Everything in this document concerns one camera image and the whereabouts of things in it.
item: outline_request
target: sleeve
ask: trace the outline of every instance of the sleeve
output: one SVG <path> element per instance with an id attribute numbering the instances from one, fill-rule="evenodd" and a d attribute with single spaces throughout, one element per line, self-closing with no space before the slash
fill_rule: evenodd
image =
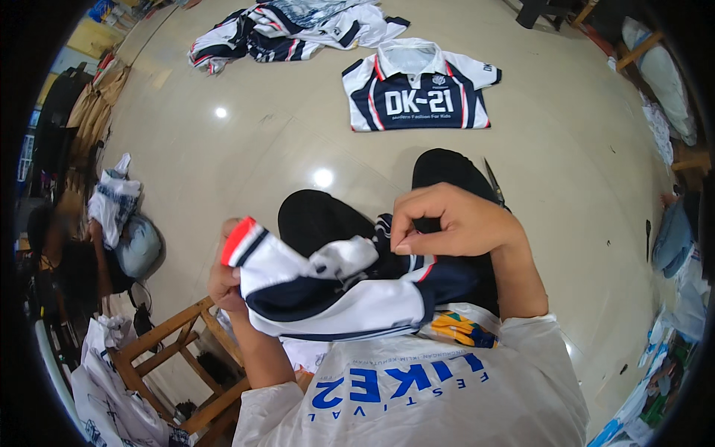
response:
<path id="1" fill-rule="evenodd" d="M 571 408 L 574 419 L 583 427 L 588 425 L 586 400 L 553 313 L 543 317 L 508 318 L 501 326 L 499 341 L 537 367 Z"/>
<path id="2" fill-rule="evenodd" d="M 464 54 L 451 53 L 449 51 L 443 51 L 443 53 L 447 62 L 456 67 L 461 74 L 472 81 L 474 90 L 479 90 L 483 87 L 501 82 L 501 70 L 495 66 L 476 61 Z"/>
<path id="3" fill-rule="evenodd" d="M 302 400 L 303 392 L 295 382 L 245 391 L 232 447 L 257 446 Z"/>
<path id="4" fill-rule="evenodd" d="M 342 86 L 345 88 L 347 102 L 350 105 L 350 126 L 356 132 L 373 130 L 368 124 L 370 117 L 366 104 L 357 104 L 352 94 L 365 88 L 375 69 L 375 55 L 356 61 L 342 72 Z"/>

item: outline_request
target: floor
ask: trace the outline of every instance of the floor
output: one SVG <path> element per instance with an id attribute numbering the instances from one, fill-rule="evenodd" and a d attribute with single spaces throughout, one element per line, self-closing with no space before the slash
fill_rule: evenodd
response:
<path id="1" fill-rule="evenodd" d="M 486 157 L 528 233 L 589 405 L 589 437 L 598 433 L 643 377 L 636 363 L 646 332 L 672 294 L 646 262 L 644 234 L 646 219 L 659 227 L 657 194 L 672 181 L 634 87 L 580 32 L 557 33 L 542 19 L 532 30 L 519 26 L 518 3 L 391 0 L 382 5 L 388 15 L 412 21 L 403 36 L 503 70 L 501 84 L 484 91 L 492 127 L 356 134 L 340 72 L 373 50 L 323 49 L 307 62 L 245 58 L 215 77 L 188 65 L 196 37 L 251 3 L 161 10 L 119 53 L 133 68 L 112 112 L 103 166 L 132 154 L 129 174 L 144 184 L 141 211 L 164 238 L 165 257 L 147 281 L 154 322 L 205 296 L 228 217 L 251 215 L 276 230 L 281 201 L 303 188 L 375 216 L 410 189 L 425 150 L 462 152 L 480 169 Z M 332 173 L 329 185 L 316 180 L 323 170 Z M 174 384 L 172 399 L 200 402 L 207 389 L 186 386 L 174 363 L 162 379 Z"/>

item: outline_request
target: white collar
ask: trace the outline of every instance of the white collar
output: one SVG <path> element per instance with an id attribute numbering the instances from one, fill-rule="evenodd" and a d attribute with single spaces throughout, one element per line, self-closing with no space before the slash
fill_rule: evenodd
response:
<path id="1" fill-rule="evenodd" d="M 408 73 L 395 65 L 390 61 L 390 58 L 385 53 L 387 50 L 394 48 L 426 48 L 435 50 L 435 57 L 432 62 L 427 64 L 427 66 L 422 69 L 419 73 Z M 447 74 L 447 61 L 445 60 L 444 54 L 442 54 L 442 49 L 434 42 L 419 39 L 417 37 L 410 37 L 408 39 L 393 39 L 384 41 L 378 45 L 378 54 L 375 57 L 375 69 L 378 71 L 378 79 L 380 81 L 388 78 L 395 73 L 404 74 L 422 74 L 422 73 L 440 73 Z"/>

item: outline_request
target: jersey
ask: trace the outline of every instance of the jersey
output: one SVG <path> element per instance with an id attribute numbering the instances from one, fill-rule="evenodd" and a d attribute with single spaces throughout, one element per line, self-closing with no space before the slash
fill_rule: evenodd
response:
<path id="1" fill-rule="evenodd" d="M 342 73 L 356 132 L 490 127 L 481 89 L 501 70 L 424 39 L 394 39 Z"/>

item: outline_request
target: wooden stool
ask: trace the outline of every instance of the wooden stool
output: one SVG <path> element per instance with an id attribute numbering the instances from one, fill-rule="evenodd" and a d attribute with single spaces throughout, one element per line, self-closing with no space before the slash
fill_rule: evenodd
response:
<path id="1" fill-rule="evenodd" d="M 169 320 L 164 321 L 154 329 L 137 338 L 134 342 L 125 346 L 121 350 L 107 348 L 109 357 L 114 363 L 119 376 L 122 377 L 124 384 L 128 389 L 138 391 L 140 396 L 147 399 L 152 407 L 159 415 L 169 424 L 175 425 L 172 418 L 173 412 L 169 411 L 161 402 L 149 391 L 147 386 L 142 381 L 142 377 L 149 373 L 157 366 L 172 357 L 172 355 L 180 353 L 186 361 L 191 365 L 193 370 L 206 384 L 213 390 L 213 394 L 209 397 L 202 406 L 203 409 L 194 413 L 191 418 L 181 424 L 179 428 L 188 431 L 189 434 L 197 432 L 205 427 L 210 421 L 217 416 L 218 419 L 209 429 L 208 433 L 204 434 L 197 446 L 210 446 L 216 438 L 228 427 L 231 421 L 238 419 L 240 409 L 241 393 L 248 390 L 250 385 L 248 379 L 244 378 L 239 383 L 231 387 L 229 390 L 224 390 L 221 385 L 209 375 L 209 373 L 199 364 L 199 361 L 189 352 L 187 346 L 192 341 L 196 340 L 199 335 L 192 330 L 194 323 L 200 316 L 206 323 L 206 327 L 211 331 L 214 337 L 221 343 L 221 346 L 236 360 L 236 363 L 243 369 L 243 357 L 236 343 L 226 333 L 224 328 L 216 321 L 216 318 L 209 313 L 209 309 L 214 305 L 211 297 L 206 297 L 189 308 L 177 313 Z M 179 330 L 179 337 L 171 345 L 154 354 L 153 357 L 140 363 L 134 367 L 132 361 L 149 349 L 156 346 L 159 342 L 171 335 L 174 331 Z"/>

